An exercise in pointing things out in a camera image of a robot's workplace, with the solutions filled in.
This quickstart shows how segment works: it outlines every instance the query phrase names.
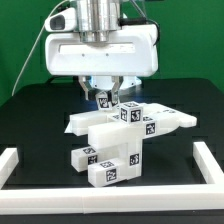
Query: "green wall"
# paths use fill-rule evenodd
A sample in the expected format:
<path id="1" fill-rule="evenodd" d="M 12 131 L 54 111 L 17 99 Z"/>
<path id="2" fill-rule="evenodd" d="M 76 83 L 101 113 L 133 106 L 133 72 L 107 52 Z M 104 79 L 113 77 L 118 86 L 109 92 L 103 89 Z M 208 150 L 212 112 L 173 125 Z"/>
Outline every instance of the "green wall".
<path id="1" fill-rule="evenodd" d="M 11 94 L 16 77 L 56 0 L 4 1 L 0 7 L 0 104 Z M 224 1 L 164 0 L 147 2 L 147 13 L 161 26 L 160 70 L 154 78 L 201 77 L 224 91 Z M 138 14 L 125 4 L 130 17 Z M 19 88 L 49 78 L 43 35 Z"/>

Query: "white border frame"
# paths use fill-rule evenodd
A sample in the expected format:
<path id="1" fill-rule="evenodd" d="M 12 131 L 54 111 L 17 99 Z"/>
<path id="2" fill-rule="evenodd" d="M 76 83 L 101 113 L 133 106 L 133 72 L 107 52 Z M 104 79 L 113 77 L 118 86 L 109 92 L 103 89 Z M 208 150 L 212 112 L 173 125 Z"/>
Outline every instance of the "white border frame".
<path id="1" fill-rule="evenodd" d="M 17 150 L 14 149 L 14 153 L 14 158 L 18 158 Z M 194 143 L 193 155 L 207 184 L 1 190 L 0 214 L 224 209 L 224 175 L 221 168 L 204 142 Z M 8 165 L 12 162 L 11 158 L 1 156 L 0 161 Z"/>

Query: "white cube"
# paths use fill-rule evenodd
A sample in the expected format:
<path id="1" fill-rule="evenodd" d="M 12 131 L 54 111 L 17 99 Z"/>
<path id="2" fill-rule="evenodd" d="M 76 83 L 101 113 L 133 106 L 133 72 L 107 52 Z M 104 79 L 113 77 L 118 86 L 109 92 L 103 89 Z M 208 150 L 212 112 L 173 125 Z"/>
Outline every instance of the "white cube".
<path id="1" fill-rule="evenodd" d="M 142 123 L 143 106 L 134 101 L 120 104 L 119 110 L 120 121 L 127 124 Z"/>

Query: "white foam block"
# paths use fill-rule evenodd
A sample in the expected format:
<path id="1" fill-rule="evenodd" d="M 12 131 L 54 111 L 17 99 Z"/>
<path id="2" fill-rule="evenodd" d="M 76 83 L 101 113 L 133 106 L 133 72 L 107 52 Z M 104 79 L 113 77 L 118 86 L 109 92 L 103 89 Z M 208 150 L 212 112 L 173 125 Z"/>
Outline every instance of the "white foam block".
<path id="1" fill-rule="evenodd" d="M 94 187 L 107 186 L 126 179 L 126 163 L 123 159 L 110 159 L 88 166 L 88 181 Z"/>
<path id="2" fill-rule="evenodd" d="M 144 105 L 144 115 L 156 114 L 161 112 L 175 112 L 179 119 L 179 125 L 183 128 L 194 127 L 197 124 L 197 118 L 180 111 L 174 110 L 170 107 L 163 106 L 158 103 L 151 103 Z"/>
<path id="3" fill-rule="evenodd" d="M 119 157 L 118 146 L 97 150 L 91 146 L 75 149 L 71 152 L 71 165 L 78 172 L 88 169 L 93 163 L 102 162 L 104 160 Z"/>
<path id="4" fill-rule="evenodd" d="M 150 116 L 152 121 L 142 124 L 125 124 L 111 122 L 90 126 L 88 129 L 88 144 L 96 149 L 124 144 L 131 140 L 150 138 L 174 131 L 179 127 L 176 113 L 161 112 Z M 155 124 L 155 131 L 147 134 L 147 124 Z"/>
<path id="5" fill-rule="evenodd" d="M 107 113 L 103 111 L 92 111 L 70 116 L 71 132 L 77 136 L 88 134 L 88 127 L 107 122 Z"/>
<path id="6" fill-rule="evenodd" d="M 204 142 L 194 142 L 193 156 L 207 184 L 224 184 L 224 174 Z"/>
<path id="7" fill-rule="evenodd" d="M 19 162 L 16 148 L 7 148 L 0 156 L 0 189 Z"/>
<path id="8" fill-rule="evenodd" d="M 0 191 L 0 214 L 224 209 L 223 185 Z"/>

